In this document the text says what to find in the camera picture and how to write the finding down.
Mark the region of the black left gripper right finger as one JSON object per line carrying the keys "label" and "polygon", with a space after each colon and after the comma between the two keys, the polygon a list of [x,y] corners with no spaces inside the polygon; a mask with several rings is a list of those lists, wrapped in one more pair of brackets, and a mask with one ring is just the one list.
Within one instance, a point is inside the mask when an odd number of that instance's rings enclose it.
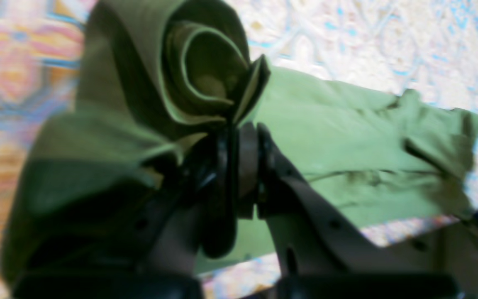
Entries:
{"label": "black left gripper right finger", "polygon": [[253,299],[457,299],[448,274],[425,272],[372,244],[319,195],[271,138],[237,131],[237,217],[266,222],[281,277]]}

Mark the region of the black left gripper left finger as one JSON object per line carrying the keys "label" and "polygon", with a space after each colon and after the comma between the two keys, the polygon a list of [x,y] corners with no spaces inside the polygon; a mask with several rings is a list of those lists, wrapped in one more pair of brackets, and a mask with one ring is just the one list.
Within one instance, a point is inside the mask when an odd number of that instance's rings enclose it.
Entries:
{"label": "black left gripper left finger", "polygon": [[152,191],[134,174],[66,196],[42,194],[20,206],[32,225],[14,236],[38,242],[13,282],[15,299],[201,299],[197,252],[223,257],[237,237],[237,132],[202,138]]}

